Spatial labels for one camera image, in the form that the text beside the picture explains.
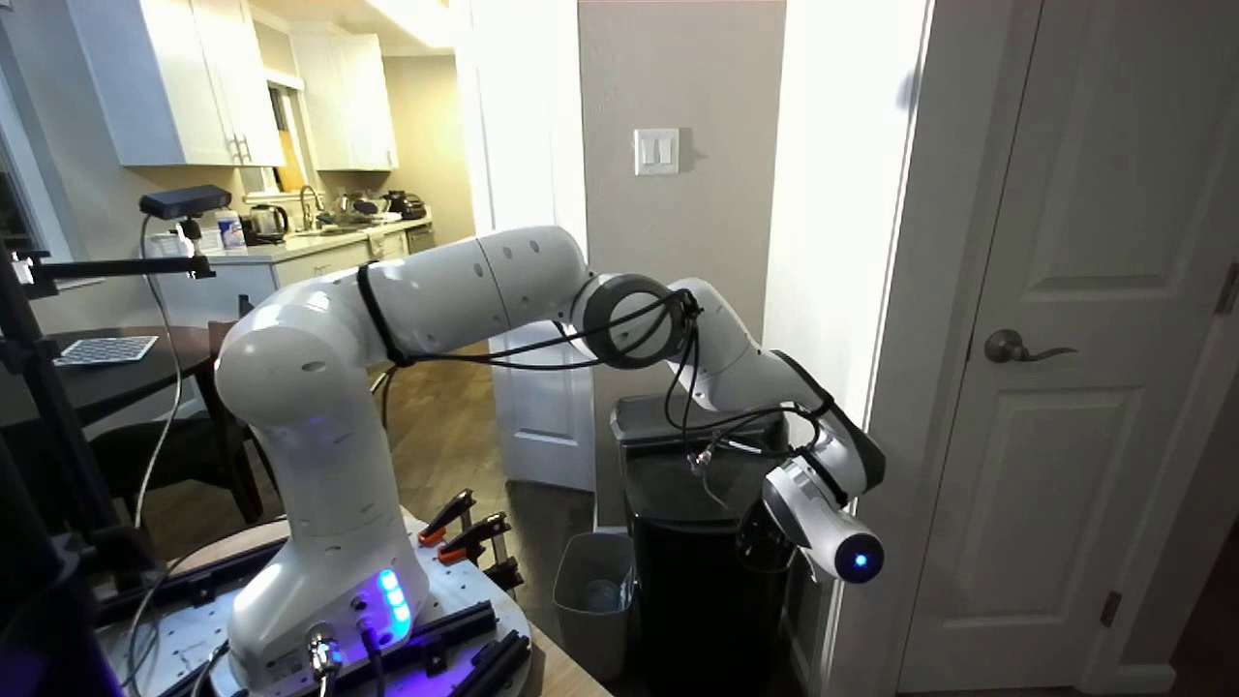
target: kitchen cabinet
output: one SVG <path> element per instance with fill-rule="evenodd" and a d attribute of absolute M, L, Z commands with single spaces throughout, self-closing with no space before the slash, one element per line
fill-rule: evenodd
<path fill-rule="evenodd" d="M 124 167 L 284 164 L 248 0 L 71 0 Z"/>
<path fill-rule="evenodd" d="M 290 34 L 316 170 L 390 170 L 396 131 L 377 34 Z"/>
<path fill-rule="evenodd" d="M 208 254 L 212 280 L 157 275 L 156 281 L 173 325 L 206 325 L 234 321 L 243 300 L 256 304 L 280 285 L 361 263 L 404 259 L 423 247 L 434 247 L 430 216 L 346 237 L 286 237 L 284 242 L 237 247 Z"/>

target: light switch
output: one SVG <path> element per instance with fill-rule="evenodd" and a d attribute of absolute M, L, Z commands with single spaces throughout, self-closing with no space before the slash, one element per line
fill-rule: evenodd
<path fill-rule="evenodd" d="M 632 173 L 683 173 L 683 129 L 636 129 L 632 131 Z"/>

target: white door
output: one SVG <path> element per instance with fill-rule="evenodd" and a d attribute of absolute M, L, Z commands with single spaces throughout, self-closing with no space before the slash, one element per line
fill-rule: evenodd
<path fill-rule="evenodd" d="M 586 242 L 577 3 L 474 0 L 459 46 L 474 216 L 480 231 L 556 222 Z M 492 351 L 556 338 L 548 321 Z M 514 358 L 579 364 L 573 347 Z M 505 475 L 591 490 L 591 375 L 497 366 Z"/>
<path fill-rule="evenodd" d="M 905 694 L 1079 681 L 1239 231 L 1239 3 L 1038 22 Z"/>

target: black trash can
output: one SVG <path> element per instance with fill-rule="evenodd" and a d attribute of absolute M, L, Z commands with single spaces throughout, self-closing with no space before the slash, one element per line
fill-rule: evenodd
<path fill-rule="evenodd" d="M 776 460 L 720 454 L 692 468 L 687 454 L 702 435 L 675 435 L 661 400 L 618 400 L 610 429 L 625 444 L 652 694 L 761 694 L 777 658 L 787 569 L 746 562 L 741 530 Z"/>

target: robotic arm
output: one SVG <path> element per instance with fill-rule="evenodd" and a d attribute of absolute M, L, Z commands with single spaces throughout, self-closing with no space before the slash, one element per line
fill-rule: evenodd
<path fill-rule="evenodd" d="M 804 366 L 760 347 L 709 281 L 591 275 L 569 231 L 510 227 L 286 285 L 227 331 L 218 387 L 262 441 L 290 518 L 290 543 L 234 605 L 227 650 L 248 690 L 284 694 L 323 627 L 412 636 L 430 592 L 404 530 L 373 366 L 525 321 L 573 325 L 610 366 L 667 358 L 705 411 L 801 415 L 814 438 L 767 475 L 767 515 L 839 579 L 884 569 L 878 539 L 844 515 L 884 480 L 884 454 Z M 365 663 L 347 654 L 361 639 L 341 646 L 346 666 Z"/>

